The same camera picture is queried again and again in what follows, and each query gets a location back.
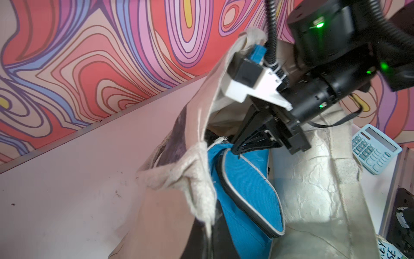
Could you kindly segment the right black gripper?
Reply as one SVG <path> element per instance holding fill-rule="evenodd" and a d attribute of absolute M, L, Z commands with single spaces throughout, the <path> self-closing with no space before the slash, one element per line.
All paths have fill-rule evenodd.
<path fill-rule="evenodd" d="M 231 140 L 234 155 L 280 147 L 295 154 L 311 148 L 303 125 L 333 104 L 332 87 L 320 77 L 303 76 L 280 93 L 293 109 L 254 98 L 254 108 L 249 108 Z"/>

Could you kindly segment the blue paddle case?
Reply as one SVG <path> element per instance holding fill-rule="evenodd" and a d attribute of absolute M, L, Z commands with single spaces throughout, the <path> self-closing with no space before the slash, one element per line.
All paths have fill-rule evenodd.
<path fill-rule="evenodd" d="M 242 259 L 267 259 L 285 234 L 279 195 L 268 180 L 269 151 L 235 155 L 232 144 L 208 148 L 213 185 L 233 244 Z"/>

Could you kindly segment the cream canvas tote bag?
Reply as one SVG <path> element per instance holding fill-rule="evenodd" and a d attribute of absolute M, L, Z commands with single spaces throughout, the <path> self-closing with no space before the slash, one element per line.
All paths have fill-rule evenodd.
<path fill-rule="evenodd" d="M 213 208 L 217 193 L 208 176 L 208 128 L 235 130 L 246 114 L 219 91 L 231 57 L 265 33 L 250 28 L 213 68 L 182 109 L 173 129 L 136 173 L 143 197 L 133 224 L 112 259 L 230 258 Z M 378 259 L 377 235 L 360 184 L 361 166 L 350 149 L 351 125 L 307 129 L 313 145 L 304 154 L 271 152 L 271 176 L 287 229 L 271 242 L 268 259 Z"/>

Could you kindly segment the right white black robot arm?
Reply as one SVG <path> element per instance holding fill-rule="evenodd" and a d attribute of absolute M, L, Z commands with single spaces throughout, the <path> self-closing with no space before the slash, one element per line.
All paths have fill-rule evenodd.
<path fill-rule="evenodd" d="M 290 85 L 276 59 L 276 4 L 266 1 L 268 39 L 237 52 L 227 68 L 223 93 L 252 100 L 232 153 L 286 147 L 310 149 L 302 126 L 356 90 L 368 92 L 381 73 L 393 92 L 414 85 L 414 29 L 410 8 L 386 20 L 379 1 L 303 1 L 289 15 L 293 58 L 308 70 Z"/>

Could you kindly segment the teal calculator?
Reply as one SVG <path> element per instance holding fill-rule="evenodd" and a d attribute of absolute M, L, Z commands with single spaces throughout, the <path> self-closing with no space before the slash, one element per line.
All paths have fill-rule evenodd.
<path fill-rule="evenodd" d="M 400 145 L 371 124 L 354 134 L 351 144 L 357 160 L 373 175 L 380 175 L 402 152 Z"/>

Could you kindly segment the treehouse paperback book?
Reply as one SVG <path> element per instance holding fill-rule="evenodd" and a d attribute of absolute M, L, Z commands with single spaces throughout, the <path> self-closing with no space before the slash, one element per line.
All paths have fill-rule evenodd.
<path fill-rule="evenodd" d="M 380 235 L 377 235 L 377 247 L 381 259 L 407 259 L 397 247 Z"/>

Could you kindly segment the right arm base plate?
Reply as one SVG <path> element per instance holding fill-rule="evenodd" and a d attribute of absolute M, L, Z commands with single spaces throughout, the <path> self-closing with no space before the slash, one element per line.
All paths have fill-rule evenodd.
<path fill-rule="evenodd" d="M 414 258 L 414 196 L 399 188 L 386 239 L 407 258 Z"/>

